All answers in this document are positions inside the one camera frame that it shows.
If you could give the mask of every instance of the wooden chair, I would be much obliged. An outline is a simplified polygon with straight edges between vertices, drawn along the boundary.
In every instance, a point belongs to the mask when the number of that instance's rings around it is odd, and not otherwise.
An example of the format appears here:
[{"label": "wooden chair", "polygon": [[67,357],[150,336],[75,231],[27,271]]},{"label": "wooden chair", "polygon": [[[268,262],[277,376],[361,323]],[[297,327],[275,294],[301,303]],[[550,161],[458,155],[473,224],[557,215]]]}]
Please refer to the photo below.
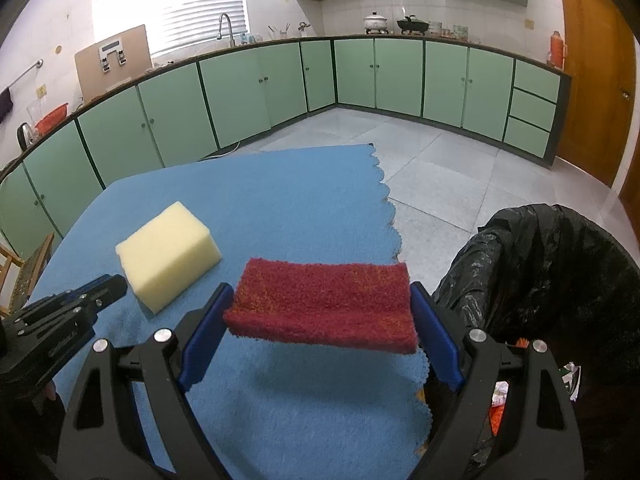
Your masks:
[{"label": "wooden chair", "polygon": [[0,254],[6,258],[4,265],[0,269],[0,290],[4,287],[4,282],[9,274],[11,265],[14,264],[20,268],[18,277],[15,280],[14,290],[11,293],[9,305],[0,305],[0,317],[10,316],[16,310],[24,307],[27,301],[29,301],[42,271],[51,259],[53,236],[53,233],[48,234],[40,247],[38,247],[26,261],[0,244]]}]

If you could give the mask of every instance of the faucet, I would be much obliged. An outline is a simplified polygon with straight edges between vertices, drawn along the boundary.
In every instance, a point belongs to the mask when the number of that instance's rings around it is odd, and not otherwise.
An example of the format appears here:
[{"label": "faucet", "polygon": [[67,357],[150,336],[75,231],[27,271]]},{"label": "faucet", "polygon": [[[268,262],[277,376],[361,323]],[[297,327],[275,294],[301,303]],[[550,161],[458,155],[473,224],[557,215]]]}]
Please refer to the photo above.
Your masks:
[{"label": "faucet", "polygon": [[236,42],[234,41],[234,32],[233,29],[231,28],[231,19],[229,18],[229,15],[226,12],[223,12],[222,14],[220,14],[220,23],[218,24],[218,36],[217,36],[217,40],[221,40],[222,39],[222,17],[226,16],[226,22],[229,24],[229,47],[234,47],[236,46]]}]

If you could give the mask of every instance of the red plastic bowl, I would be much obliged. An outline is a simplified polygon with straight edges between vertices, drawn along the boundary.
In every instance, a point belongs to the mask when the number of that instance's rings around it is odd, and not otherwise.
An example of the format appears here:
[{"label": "red plastic bowl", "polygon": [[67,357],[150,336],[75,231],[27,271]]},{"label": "red plastic bowl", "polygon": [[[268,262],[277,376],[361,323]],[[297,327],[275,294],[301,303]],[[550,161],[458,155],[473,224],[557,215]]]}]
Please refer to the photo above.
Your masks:
[{"label": "red plastic bowl", "polygon": [[36,128],[38,129],[41,136],[48,134],[53,128],[58,126],[62,121],[66,119],[66,107],[69,103],[64,103],[60,105],[58,108],[49,112],[45,115],[39,122],[36,124]]}]

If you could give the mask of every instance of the green drawer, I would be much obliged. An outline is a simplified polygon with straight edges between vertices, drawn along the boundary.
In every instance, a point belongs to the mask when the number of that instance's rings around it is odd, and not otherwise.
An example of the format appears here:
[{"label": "green drawer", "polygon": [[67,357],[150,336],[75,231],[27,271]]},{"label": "green drawer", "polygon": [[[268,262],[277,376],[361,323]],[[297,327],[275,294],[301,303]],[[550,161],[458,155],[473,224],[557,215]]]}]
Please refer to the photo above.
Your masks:
[{"label": "green drawer", "polygon": [[504,142],[507,144],[542,157],[545,156],[548,140],[549,132],[509,117],[507,133],[504,136]]},{"label": "green drawer", "polygon": [[550,132],[556,116],[556,105],[514,88],[510,115]]},{"label": "green drawer", "polygon": [[513,85],[556,102],[560,88],[560,76],[539,66],[517,60],[516,79]]}]

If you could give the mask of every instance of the towel rack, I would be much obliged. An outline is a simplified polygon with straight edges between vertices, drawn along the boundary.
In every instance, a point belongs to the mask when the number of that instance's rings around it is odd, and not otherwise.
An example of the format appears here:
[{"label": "towel rack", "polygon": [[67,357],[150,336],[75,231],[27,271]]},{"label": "towel rack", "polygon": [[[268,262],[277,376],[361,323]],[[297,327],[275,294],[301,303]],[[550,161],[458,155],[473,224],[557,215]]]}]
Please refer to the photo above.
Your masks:
[{"label": "towel rack", "polygon": [[24,72],[22,72],[17,78],[14,79],[14,82],[11,83],[8,87],[12,87],[13,85],[15,85],[18,81],[20,81],[20,79],[22,78],[22,76],[24,76],[29,70],[31,70],[32,68],[40,68],[42,66],[42,64],[44,63],[43,60],[39,59],[37,60],[34,64],[32,64],[30,67],[28,67],[27,70],[25,70]]}]

